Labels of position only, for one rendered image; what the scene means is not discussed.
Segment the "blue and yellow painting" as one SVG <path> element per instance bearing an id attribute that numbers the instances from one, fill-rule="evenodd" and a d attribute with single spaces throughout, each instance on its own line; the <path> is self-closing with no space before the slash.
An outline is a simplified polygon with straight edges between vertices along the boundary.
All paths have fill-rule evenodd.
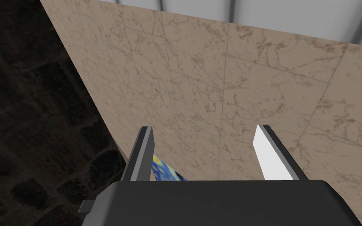
<path id="1" fill-rule="evenodd" d="M 187 181 L 182 175 L 153 155 L 152 172 L 156 181 Z"/>

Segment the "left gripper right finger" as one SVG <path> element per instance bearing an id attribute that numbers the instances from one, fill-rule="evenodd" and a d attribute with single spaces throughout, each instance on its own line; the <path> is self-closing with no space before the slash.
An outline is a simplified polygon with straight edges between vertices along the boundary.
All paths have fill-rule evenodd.
<path id="1" fill-rule="evenodd" d="M 253 147 L 265 180 L 308 180 L 269 125 L 257 125 Z"/>

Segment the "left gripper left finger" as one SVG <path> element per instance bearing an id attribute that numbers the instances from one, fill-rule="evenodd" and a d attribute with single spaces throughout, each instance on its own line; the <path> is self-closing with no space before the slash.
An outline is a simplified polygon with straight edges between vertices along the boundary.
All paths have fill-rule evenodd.
<path id="1" fill-rule="evenodd" d="M 153 128 L 151 126 L 141 127 L 121 181 L 150 180 L 154 147 Z"/>

